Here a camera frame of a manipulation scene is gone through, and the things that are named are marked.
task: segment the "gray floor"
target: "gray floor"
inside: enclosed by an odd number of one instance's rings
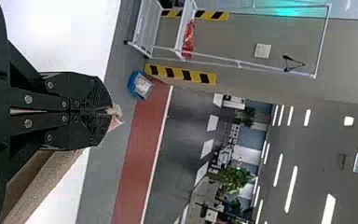
[[[208,160],[200,160],[203,143],[222,135],[218,131],[206,132],[210,115],[219,116],[219,113],[220,108],[213,104],[213,94],[173,89],[146,224],[173,223],[182,215],[197,171]]]
[[[308,108],[310,125],[304,127]],[[285,109],[283,125],[268,130],[268,162],[259,179],[259,200],[264,200],[260,223],[321,223],[328,193],[337,198],[332,223],[358,223],[358,174],[352,171],[358,152],[358,105],[332,102],[295,105],[290,127],[285,125],[288,114]],[[346,116],[354,117],[353,126],[344,126]],[[278,186],[273,188],[281,153],[281,174]],[[346,155],[343,169],[339,153]],[[290,212],[286,214],[283,208],[294,165],[298,166],[298,175]]]
[[[112,220],[136,104],[136,100],[127,90],[127,82],[131,71],[143,70],[145,65],[141,53],[123,45],[125,39],[132,37],[140,3],[141,0],[121,1],[105,84],[113,101],[121,105],[126,122],[108,134],[101,147],[94,148],[89,153],[89,164],[77,213],[76,223],[79,224],[105,224],[111,223]]]

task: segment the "potted plant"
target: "potted plant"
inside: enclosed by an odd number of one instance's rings
[[[209,174],[210,179],[222,185],[222,193],[238,195],[240,189],[253,180],[252,174],[244,168],[233,168],[228,166],[225,170],[215,174]]]
[[[252,128],[255,122],[254,118],[255,118],[255,108],[251,106],[246,106],[244,110],[237,113],[233,122],[235,124],[241,124],[247,128]]]

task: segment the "white metal frame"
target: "white metal frame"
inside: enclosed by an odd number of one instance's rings
[[[182,18],[178,30],[178,34],[176,37],[176,42],[173,48],[167,48],[162,46],[156,46],[156,36],[158,31],[158,25],[160,20],[160,15],[162,12],[162,7],[159,4],[158,0],[142,0],[141,9],[138,15],[138,21],[135,29],[135,34],[133,36],[133,40],[129,42],[129,45],[133,46],[134,48],[141,51],[144,55],[146,55],[150,59],[159,59],[165,61],[174,61],[174,62],[186,62],[186,63],[197,63],[197,64],[208,64],[208,65],[216,65],[216,66],[223,66],[223,67],[233,67],[245,70],[252,70],[252,71],[262,71],[262,72],[272,72],[276,74],[282,75],[294,75],[300,77],[311,77],[316,78],[318,74],[319,62],[322,56],[322,49],[324,46],[324,36],[327,29],[327,23],[330,18],[331,12],[331,4],[321,4],[321,5],[307,5],[307,6],[271,6],[271,7],[258,7],[255,3],[256,0],[252,1],[252,4],[247,7],[249,9],[269,9],[269,8],[311,8],[311,7],[324,7],[326,8],[326,16],[324,18],[324,30],[322,33],[321,43],[319,46],[318,56],[314,68],[313,73],[306,73],[306,72],[298,72],[298,71],[290,71],[284,72],[282,68],[268,66],[260,63],[251,63],[248,61],[230,59],[226,57],[220,57],[217,55],[211,54],[204,54],[194,51],[187,51],[182,50],[183,46],[183,38],[186,32],[187,24],[190,20],[193,20],[195,17],[195,13],[197,11],[197,4],[195,0],[186,0],[185,6],[183,8]],[[153,16],[155,17],[154,20],[150,20],[148,17]],[[168,57],[153,57],[153,49],[161,49],[167,50],[169,52],[174,53],[178,59],[168,58]],[[211,63],[211,62],[203,62],[203,61],[195,61],[195,60],[187,60],[182,56],[182,53],[188,53],[195,56],[216,59],[222,61],[221,63]]]

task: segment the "green plant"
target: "green plant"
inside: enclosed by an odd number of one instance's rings
[[[244,168],[236,169],[228,166],[223,171],[209,176],[212,180],[223,185],[225,193],[239,194],[239,189],[243,188],[247,183],[253,180],[253,176]]]
[[[240,209],[241,208],[241,202],[240,200],[238,200],[238,198],[235,198],[232,202],[231,202],[231,208],[232,209]]]
[[[243,114],[247,118],[254,118],[255,117],[255,108],[253,108],[251,106],[246,106],[245,109],[243,110]]]
[[[252,120],[252,119],[246,118],[246,119],[243,119],[241,122],[242,122],[243,126],[248,127],[248,128],[252,128],[252,126],[254,125],[255,121]]]

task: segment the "white wall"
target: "white wall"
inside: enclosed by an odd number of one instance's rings
[[[252,35],[246,35],[239,27],[249,27],[252,29]],[[320,27],[318,20],[312,19],[231,14],[229,21],[225,22],[198,20],[195,46],[197,52],[258,63],[260,61],[253,56],[254,49],[251,47],[259,41],[269,43],[272,45],[270,58],[261,63],[284,67],[282,59],[284,53],[296,55],[302,61],[315,59],[313,53],[318,45],[318,37],[313,38],[312,35],[317,34],[320,37],[320,33],[314,31],[318,27]],[[162,20],[158,40],[166,36],[168,38],[164,41],[168,40],[171,34],[176,34],[174,30],[175,20]],[[289,36],[290,42],[285,39],[288,34],[291,36]],[[242,42],[232,41],[239,38]],[[172,63],[159,60],[148,62],[184,67],[194,71],[213,71],[217,74],[215,86],[171,80],[172,78],[164,80],[170,84],[186,85],[198,90],[246,96],[251,100],[274,104],[321,99],[358,104],[358,21],[329,21],[316,79],[193,63]]]
[[[238,196],[244,199],[252,200],[254,187],[255,185],[253,184],[246,184],[240,189],[240,194]]]
[[[9,40],[38,70],[104,80],[120,0],[0,0]],[[76,223],[86,150],[27,224]]]
[[[234,153],[232,154],[233,160],[250,163],[252,165],[259,165],[260,157],[261,157],[260,150],[256,150],[248,147],[241,147],[238,145],[235,145]]]

